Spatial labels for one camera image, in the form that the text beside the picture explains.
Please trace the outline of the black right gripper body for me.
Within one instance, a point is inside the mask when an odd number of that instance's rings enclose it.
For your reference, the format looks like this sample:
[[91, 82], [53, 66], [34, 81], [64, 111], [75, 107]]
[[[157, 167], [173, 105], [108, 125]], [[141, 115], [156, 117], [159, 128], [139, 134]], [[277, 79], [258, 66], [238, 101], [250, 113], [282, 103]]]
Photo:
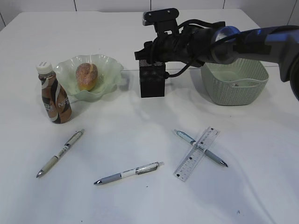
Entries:
[[194, 54], [188, 50], [190, 41], [193, 40], [192, 30], [183, 30], [178, 35], [163, 34], [153, 41], [143, 44], [143, 49], [134, 53], [136, 60], [147, 62], [182, 62], [193, 63]]

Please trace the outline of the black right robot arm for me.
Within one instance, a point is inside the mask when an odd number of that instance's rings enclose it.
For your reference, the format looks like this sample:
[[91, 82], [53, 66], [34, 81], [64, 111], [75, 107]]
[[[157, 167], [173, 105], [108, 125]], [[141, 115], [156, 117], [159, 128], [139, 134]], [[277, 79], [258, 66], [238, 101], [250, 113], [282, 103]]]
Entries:
[[147, 63], [182, 62], [188, 67], [205, 63], [231, 64], [238, 58], [276, 63], [282, 82], [290, 82], [299, 96], [299, 27], [286, 25], [240, 31], [223, 21], [207, 23], [187, 20], [176, 33], [158, 34], [135, 52], [136, 60]]

